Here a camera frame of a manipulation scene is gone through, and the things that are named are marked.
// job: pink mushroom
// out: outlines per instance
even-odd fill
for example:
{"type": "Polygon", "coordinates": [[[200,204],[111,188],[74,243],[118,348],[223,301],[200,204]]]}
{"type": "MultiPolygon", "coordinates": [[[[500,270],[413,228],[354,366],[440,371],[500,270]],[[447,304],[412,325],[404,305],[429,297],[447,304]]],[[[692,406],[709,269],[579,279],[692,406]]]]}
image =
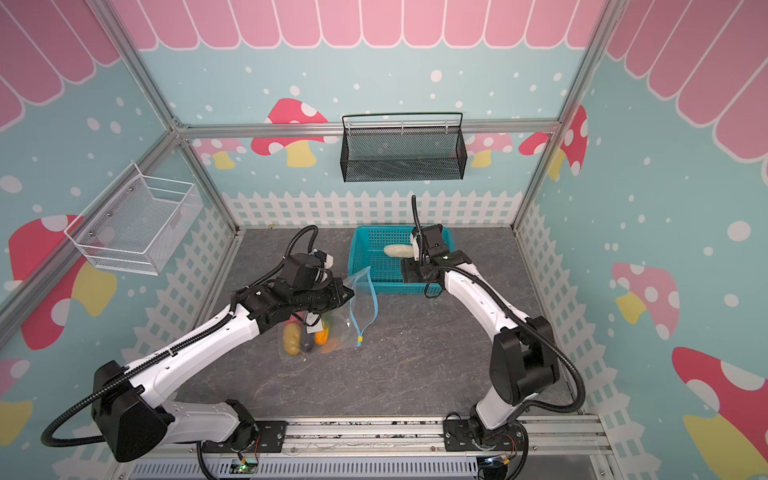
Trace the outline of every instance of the pink mushroom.
{"type": "MultiPolygon", "coordinates": [[[[75,215],[44,217],[27,223],[11,235],[8,252],[14,279],[10,285],[6,283],[6,289],[13,290],[35,271],[66,238],[64,228],[75,218],[75,215]]],[[[52,345],[64,331],[72,299],[80,301],[92,316],[101,315],[117,286],[114,274],[96,270],[81,257],[22,324],[25,343],[33,350],[52,345]]]]}
{"type": "Polygon", "coordinates": [[[669,339],[680,318],[680,295],[672,275],[666,270],[630,263],[615,263],[612,273],[615,282],[629,290],[616,299],[624,319],[634,325],[647,310],[659,337],[669,339]]]}
{"type": "Polygon", "coordinates": [[[233,151],[238,154],[246,152],[243,144],[236,138],[198,138],[192,142],[192,146],[204,164],[210,165],[210,159],[213,157],[214,165],[219,170],[235,168],[235,163],[227,152],[233,151]]]}
{"type": "Polygon", "coordinates": [[[672,365],[706,409],[716,415],[683,417],[704,461],[720,478],[768,472],[768,382],[706,353],[678,347],[672,365]]]}
{"type": "Polygon", "coordinates": [[[464,141],[467,152],[475,155],[472,166],[487,167],[491,164],[491,151],[509,153],[514,145],[510,134],[476,134],[464,141]]]}
{"type": "MultiPolygon", "coordinates": [[[[520,145],[520,153],[523,155],[533,155],[544,150],[547,141],[547,134],[541,132],[535,133],[526,138],[520,145]]],[[[587,111],[579,105],[576,116],[571,122],[571,128],[565,132],[565,139],[560,144],[558,152],[554,155],[554,160],[549,166],[549,177],[554,180],[560,180],[560,168],[563,161],[567,158],[571,166],[571,173],[576,176],[581,171],[584,164],[584,156],[587,153],[587,111]]]]}
{"type": "MultiPolygon", "coordinates": [[[[328,123],[326,118],[308,104],[295,98],[281,98],[272,108],[265,124],[308,124],[328,123]]],[[[317,159],[310,150],[309,141],[335,144],[337,137],[283,137],[254,138],[251,149],[259,155],[271,155],[284,147],[288,152],[289,167],[312,167],[317,159]]]]}

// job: wall mural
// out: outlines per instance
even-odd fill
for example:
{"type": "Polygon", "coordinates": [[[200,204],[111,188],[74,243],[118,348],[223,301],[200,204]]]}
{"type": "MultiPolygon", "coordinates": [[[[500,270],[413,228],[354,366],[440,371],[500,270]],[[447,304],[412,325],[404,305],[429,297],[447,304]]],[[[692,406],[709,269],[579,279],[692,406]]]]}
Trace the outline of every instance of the wall mural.
{"type": "Polygon", "coordinates": [[[253,124],[284,98],[327,121],[367,111],[556,118],[603,1],[114,5],[182,122],[253,124]]]}
{"type": "Polygon", "coordinates": [[[747,137],[767,19],[750,0],[632,1],[582,101],[578,176],[555,169],[521,225],[627,480],[768,478],[768,190],[744,165],[768,153],[747,137]]]}

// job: gray tabletop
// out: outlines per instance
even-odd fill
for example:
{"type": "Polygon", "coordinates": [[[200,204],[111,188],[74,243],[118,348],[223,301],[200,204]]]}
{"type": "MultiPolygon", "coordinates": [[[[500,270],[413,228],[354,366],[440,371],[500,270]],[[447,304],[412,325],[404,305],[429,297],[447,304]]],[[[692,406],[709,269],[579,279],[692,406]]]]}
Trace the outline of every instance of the gray tabletop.
{"type": "MultiPolygon", "coordinates": [[[[315,242],[334,256],[337,276],[346,276],[353,231],[321,229],[315,242]]],[[[229,303],[231,290],[275,266],[295,233],[247,230],[216,311],[229,303]]],[[[456,228],[452,233],[456,248],[507,301],[530,316],[541,314],[510,229],[456,228]]],[[[305,239],[294,251],[305,251],[305,239]]],[[[379,294],[378,301],[379,315],[361,347],[284,362],[278,356],[278,329],[272,328],[184,383],[177,400],[236,399],[257,417],[468,413],[491,386],[492,344],[480,324],[448,294],[434,300],[379,294]]],[[[566,404],[571,394],[561,378],[541,399],[566,404]]]]}

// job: light blue wall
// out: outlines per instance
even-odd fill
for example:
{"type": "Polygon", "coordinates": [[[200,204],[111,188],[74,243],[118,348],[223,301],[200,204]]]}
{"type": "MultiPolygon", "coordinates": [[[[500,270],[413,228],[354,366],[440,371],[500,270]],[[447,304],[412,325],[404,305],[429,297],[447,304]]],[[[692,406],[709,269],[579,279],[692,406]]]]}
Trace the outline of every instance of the light blue wall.
{"type": "MultiPolygon", "coordinates": [[[[631,418],[624,421],[644,427],[644,432],[635,430],[641,434],[636,446],[641,442],[660,460],[658,478],[714,480],[718,477],[683,418],[716,413],[686,387],[671,357],[676,347],[687,347],[768,377],[768,187],[757,164],[731,159],[714,144],[710,128],[689,125],[674,101],[660,101],[623,64],[605,58],[589,88],[583,100],[590,139],[584,166],[577,177],[563,173],[558,182],[546,179],[535,199],[544,217],[542,230],[556,241],[562,269],[570,270],[577,303],[586,306],[584,318],[595,325],[592,340],[606,347],[604,364],[617,370],[614,394],[630,397],[626,412],[631,418]],[[745,240],[729,235],[737,221],[750,226],[745,240]],[[616,263],[663,269],[674,278],[680,319],[671,338],[660,338],[648,312],[636,325],[624,320],[616,299],[627,290],[611,273],[616,263]],[[733,304],[726,301],[729,294],[738,298],[736,306],[728,305],[733,304]]],[[[740,398],[735,397],[720,401],[740,398]]],[[[611,420],[607,434],[621,443],[620,462],[635,462],[631,457],[639,449],[632,452],[624,442],[631,437],[629,425],[622,427],[592,392],[590,404],[591,411],[611,420]]],[[[749,408],[755,423],[768,422],[764,406],[749,408]]],[[[721,455],[719,461],[733,473],[728,478],[743,478],[738,465],[728,466],[727,449],[721,455]]],[[[648,461],[644,472],[653,470],[648,461]]]]}

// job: yellow mushroom stem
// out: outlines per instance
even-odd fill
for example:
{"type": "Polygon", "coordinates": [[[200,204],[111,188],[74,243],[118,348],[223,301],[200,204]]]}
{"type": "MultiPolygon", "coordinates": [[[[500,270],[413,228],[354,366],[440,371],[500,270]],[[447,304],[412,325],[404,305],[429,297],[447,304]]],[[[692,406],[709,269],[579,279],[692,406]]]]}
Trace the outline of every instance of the yellow mushroom stem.
{"type": "Polygon", "coordinates": [[[474,168],[484,168],[491,164],[491,151],[483,150],[475,154],[475,159],[472,161],[474,168]]]}
{"type": "Polygon", "coordinates": [[[289,167],[312,167],[317,163],[317,159],[310,150],[310,143],[307,140],[299,140],[288,144],[286,150],[288,151],[289,167]]]}

